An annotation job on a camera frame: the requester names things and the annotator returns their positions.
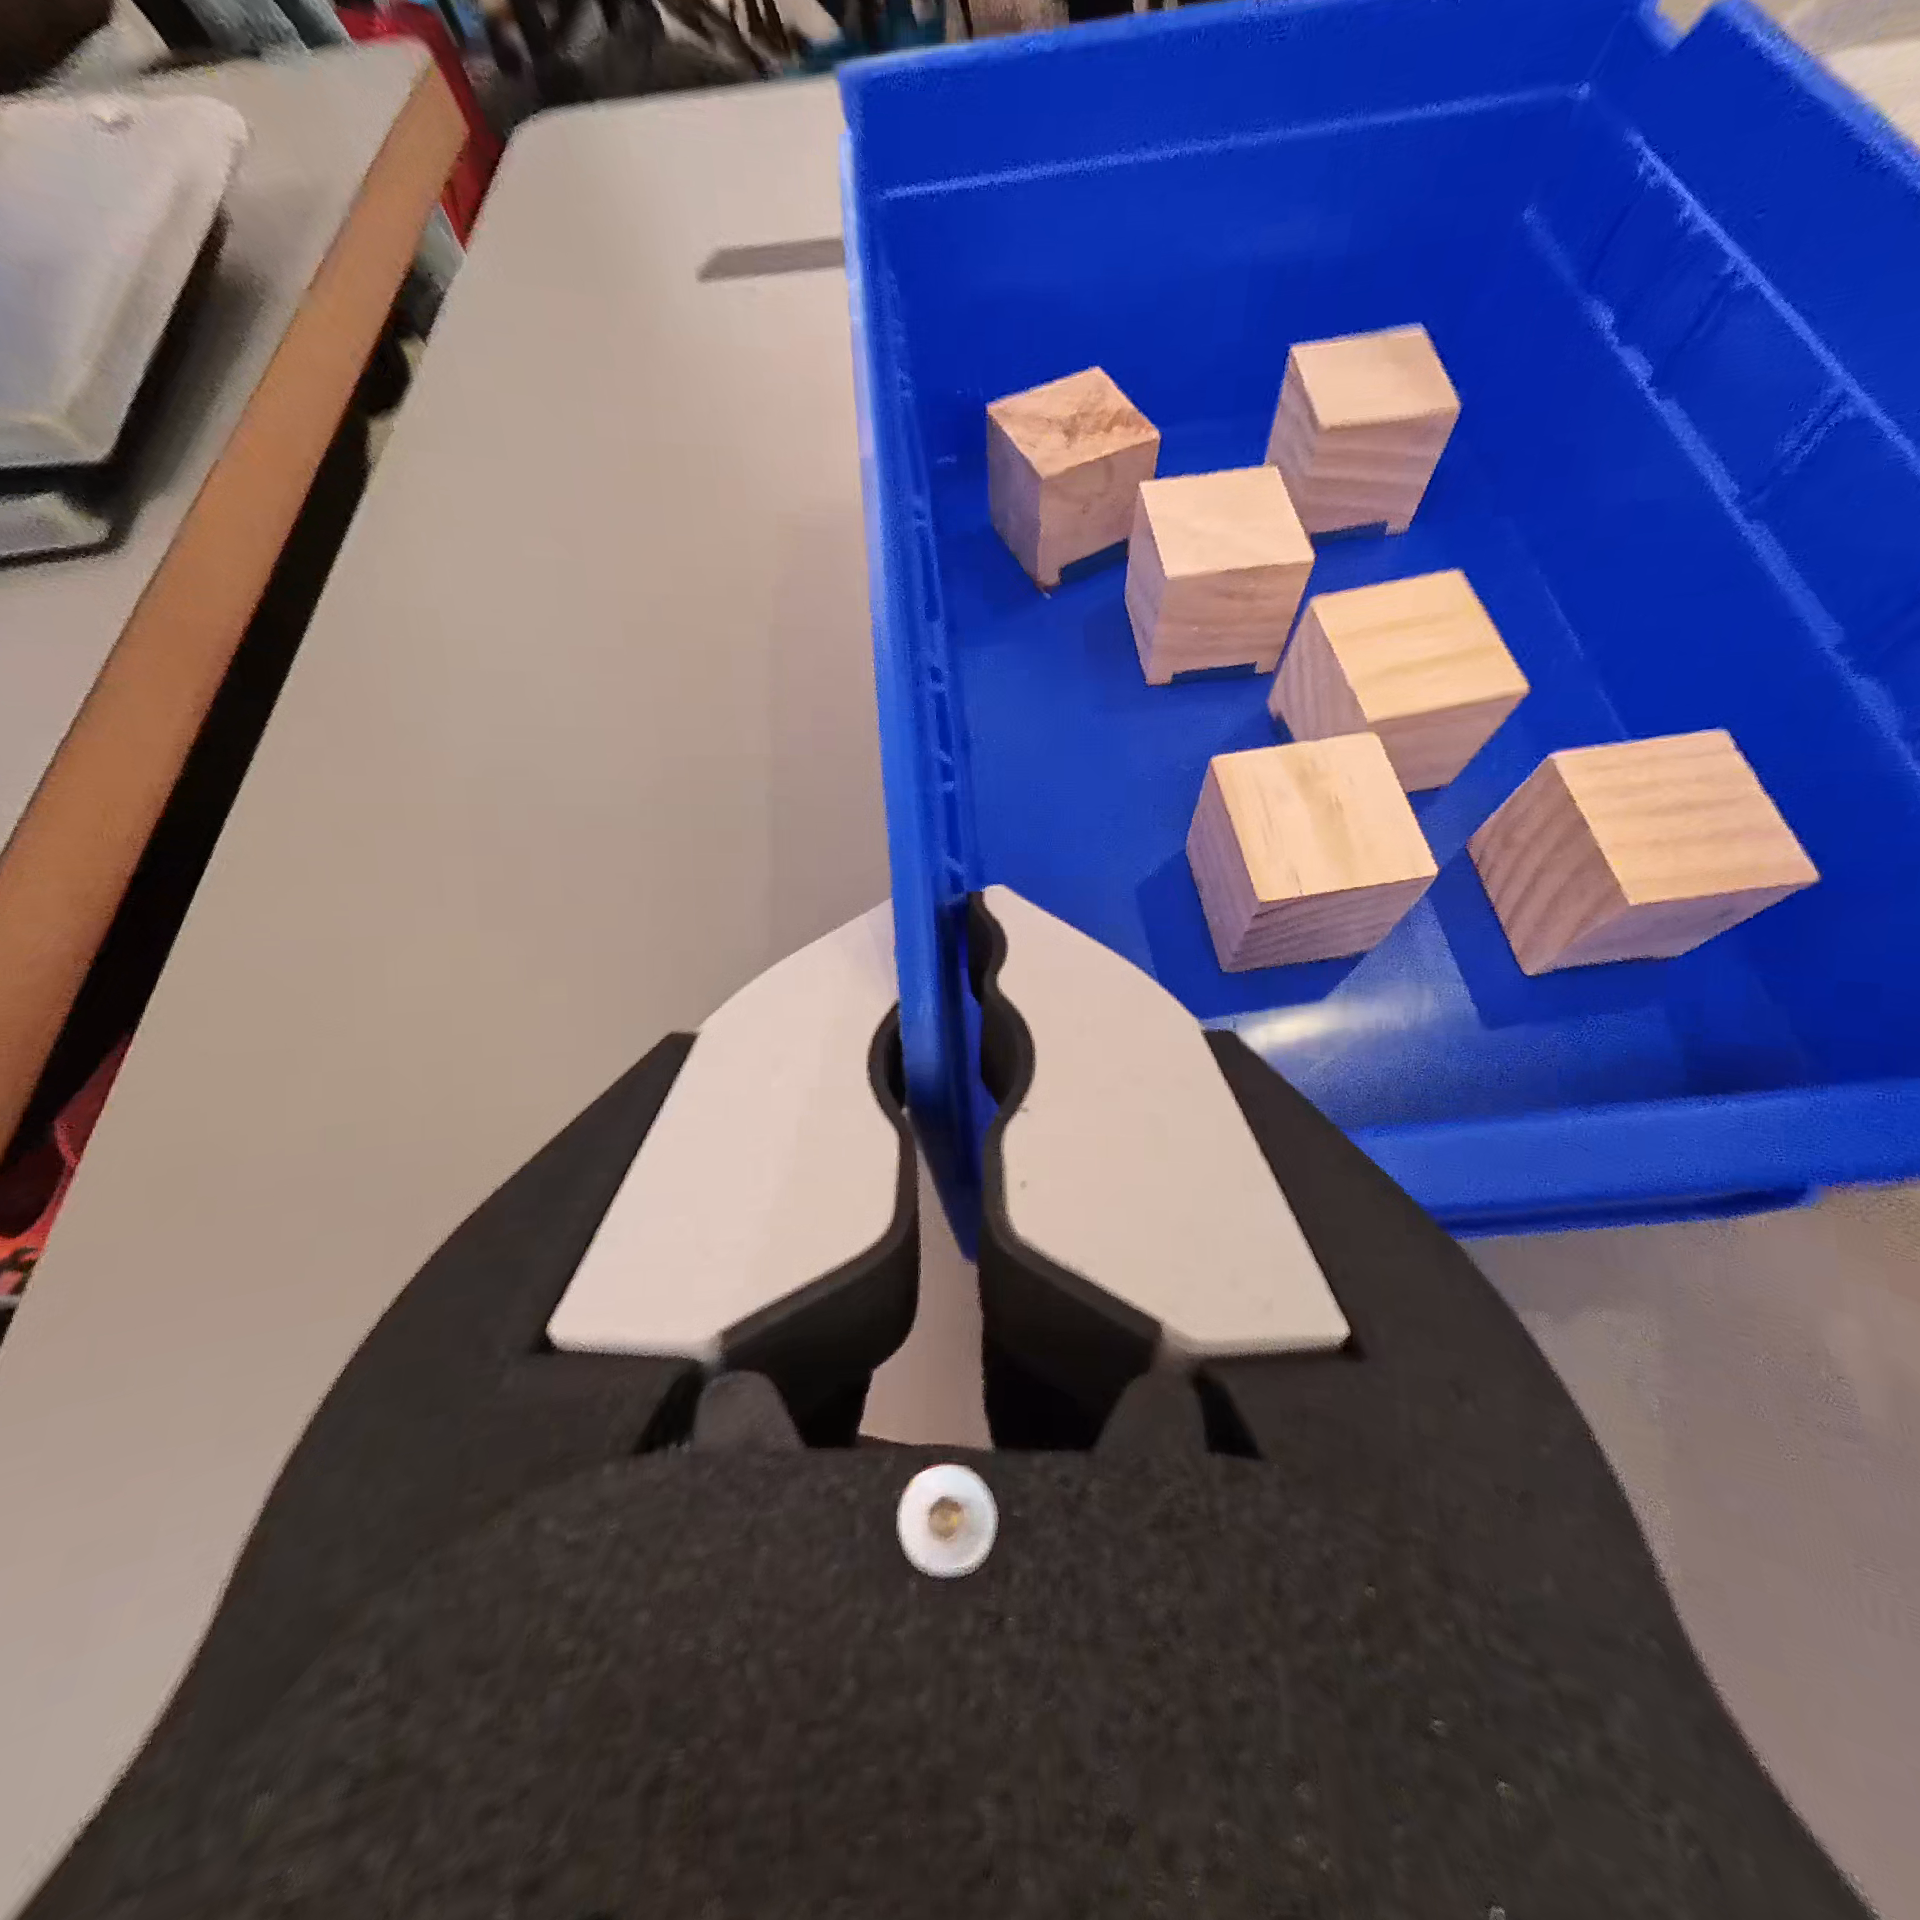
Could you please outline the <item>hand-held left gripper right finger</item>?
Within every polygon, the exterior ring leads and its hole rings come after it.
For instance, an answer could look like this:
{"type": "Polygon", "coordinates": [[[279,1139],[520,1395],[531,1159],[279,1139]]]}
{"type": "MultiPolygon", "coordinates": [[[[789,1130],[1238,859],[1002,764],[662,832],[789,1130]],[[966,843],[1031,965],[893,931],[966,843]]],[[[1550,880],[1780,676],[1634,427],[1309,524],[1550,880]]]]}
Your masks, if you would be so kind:
{"type": "Polygon", "coordinates": [[[983,1397],[1084,1448],[1145,1375],[1328,1356],[1350,1322],[1232,1088],[1153,976],[1007,882],[969,896],[983,1397]]]}

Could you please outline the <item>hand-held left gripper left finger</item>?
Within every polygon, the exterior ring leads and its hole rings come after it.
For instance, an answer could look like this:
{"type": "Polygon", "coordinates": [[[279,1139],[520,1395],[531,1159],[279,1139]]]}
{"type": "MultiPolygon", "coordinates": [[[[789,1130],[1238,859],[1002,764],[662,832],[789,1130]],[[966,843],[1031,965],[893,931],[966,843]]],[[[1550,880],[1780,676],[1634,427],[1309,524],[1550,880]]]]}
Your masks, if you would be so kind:
{"type": "Polygon", "coordinates": [[[896,924],[879,901],[686,1040],[544,1339],[763,1375],[804,1444],[848,1448],[917,1311],[920,1143],[896,924]]]}

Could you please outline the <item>blue plastic bin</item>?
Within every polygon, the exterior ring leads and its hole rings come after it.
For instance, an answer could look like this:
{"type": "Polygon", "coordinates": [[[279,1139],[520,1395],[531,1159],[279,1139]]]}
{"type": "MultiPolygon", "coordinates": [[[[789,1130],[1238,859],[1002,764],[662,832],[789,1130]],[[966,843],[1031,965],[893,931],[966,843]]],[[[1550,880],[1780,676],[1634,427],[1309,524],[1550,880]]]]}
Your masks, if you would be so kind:
{"type": "Polygon", "coordinates": [[[1007,882],[1226,1026],[1454,1229],[1917,1180],[1917,150],[1743,4],[1241,4],[840,68],[908,1110],[965,1244],[966,904],[1007,882]],[[1262,676],[1142,681],[1121,561],[1047,594],[986,404],[1104,365],[1168,471],[1262,455],[1292,343],[1423,325],[1463,398],[1401,541],[1534,693],[1422,797],[1371,954],[1224,971],[1187,866],[1262,676]],[[1465,840],[1553,749],[1724,729],[1821,880],[1530,979],[1465,840]]]}

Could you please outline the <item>grey desk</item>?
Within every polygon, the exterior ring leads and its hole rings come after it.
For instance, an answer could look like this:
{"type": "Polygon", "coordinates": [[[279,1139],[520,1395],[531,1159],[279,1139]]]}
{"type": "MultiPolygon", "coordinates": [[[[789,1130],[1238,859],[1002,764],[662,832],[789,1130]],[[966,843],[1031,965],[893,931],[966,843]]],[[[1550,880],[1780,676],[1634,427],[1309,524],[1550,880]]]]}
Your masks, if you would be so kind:
{"type": "MultiPolygon", "coordinates": [[[[834,80],[506,150],[2,1340],[2,1917],[331,1381],[668,1029],[891,892],[834,80]]],[[[1917,1188],[1485,1235],[1765,1763],[1917,1917],[1917,1188]]]]}

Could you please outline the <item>wooden edged table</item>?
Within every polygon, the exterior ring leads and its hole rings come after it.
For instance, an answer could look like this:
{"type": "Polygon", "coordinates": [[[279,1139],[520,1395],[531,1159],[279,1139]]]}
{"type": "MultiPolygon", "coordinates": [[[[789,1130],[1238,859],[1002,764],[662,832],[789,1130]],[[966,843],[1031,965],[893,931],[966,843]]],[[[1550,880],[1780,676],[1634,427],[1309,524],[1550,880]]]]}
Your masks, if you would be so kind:
{"type": "Polygon", "coordinates": [[[148,496],[95,555],[2,570],[2,1142],[251,627],[463,115],[419,42],[148,77],[249,129],[148,496]]]}

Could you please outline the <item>red bag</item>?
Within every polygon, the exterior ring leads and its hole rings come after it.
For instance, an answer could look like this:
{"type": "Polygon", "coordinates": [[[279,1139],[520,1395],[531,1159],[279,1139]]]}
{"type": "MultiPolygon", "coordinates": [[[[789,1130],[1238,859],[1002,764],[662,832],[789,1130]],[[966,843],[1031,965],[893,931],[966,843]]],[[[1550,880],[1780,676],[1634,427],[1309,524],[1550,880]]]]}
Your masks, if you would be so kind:
{"type": "Polygon", "coordinates": [[[504,138],[478,98],[463,37],[450,23],[450,8],[443,4],[337,4],[337,15],[352,42],[419,42],[434,53],[463,121],[463,144],[443,189],[443,214],[456,240],[467,245],[504,158],[504,138]]]}

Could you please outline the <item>grey flat tray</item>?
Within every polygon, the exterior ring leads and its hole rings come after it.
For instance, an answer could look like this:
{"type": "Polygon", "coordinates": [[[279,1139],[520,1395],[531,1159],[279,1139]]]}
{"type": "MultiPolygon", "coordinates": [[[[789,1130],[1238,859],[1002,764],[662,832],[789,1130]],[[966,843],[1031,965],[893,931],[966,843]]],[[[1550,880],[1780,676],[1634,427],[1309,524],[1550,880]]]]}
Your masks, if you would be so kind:
{"type": "Polygon", "coordinates": [[[210,94],[2,101],[7,566],[122,541],[249,144],[210,94]]]}

